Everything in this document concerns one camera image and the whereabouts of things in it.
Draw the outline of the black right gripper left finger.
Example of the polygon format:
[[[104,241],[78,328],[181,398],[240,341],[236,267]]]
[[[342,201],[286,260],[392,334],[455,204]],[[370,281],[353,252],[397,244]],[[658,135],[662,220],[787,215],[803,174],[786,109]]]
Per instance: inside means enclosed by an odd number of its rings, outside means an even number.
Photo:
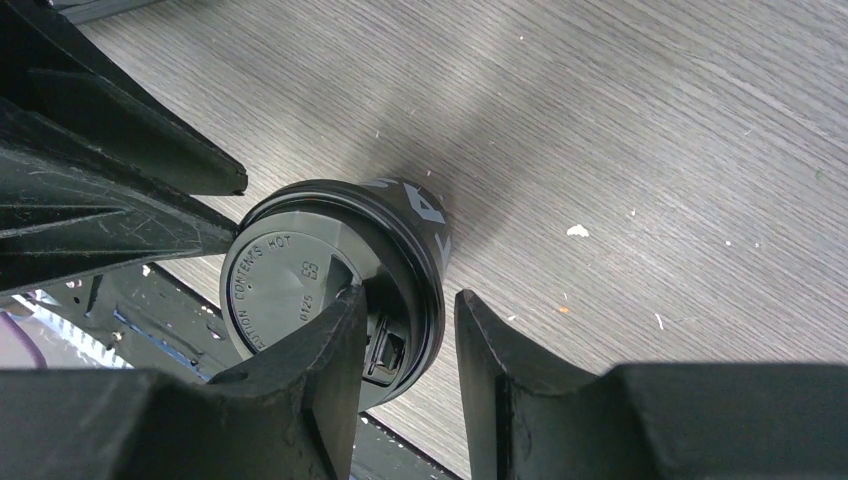
[[[367,306],[315,319],[206,384],[152,369],[6,370],[5,479],[345,479]]]

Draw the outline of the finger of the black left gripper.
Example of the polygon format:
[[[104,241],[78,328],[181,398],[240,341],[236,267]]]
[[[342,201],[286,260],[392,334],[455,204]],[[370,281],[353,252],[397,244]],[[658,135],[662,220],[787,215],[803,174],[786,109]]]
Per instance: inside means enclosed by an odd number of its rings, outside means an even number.
[[[166,108],[79,30],[141,1],[4,1],[1,97],[192,195],[241,195],[245,167]]]
[[[1,292],[153,260],[224,253],[236,224],[1,102]]]

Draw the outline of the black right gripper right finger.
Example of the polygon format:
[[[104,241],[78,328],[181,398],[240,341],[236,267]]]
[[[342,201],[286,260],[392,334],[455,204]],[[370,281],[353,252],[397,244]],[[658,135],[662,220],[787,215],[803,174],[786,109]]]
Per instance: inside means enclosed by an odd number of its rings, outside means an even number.
[[[551,353],[470,290],[455,333],[475,479],[843,479],[839,364],[628,363]]]

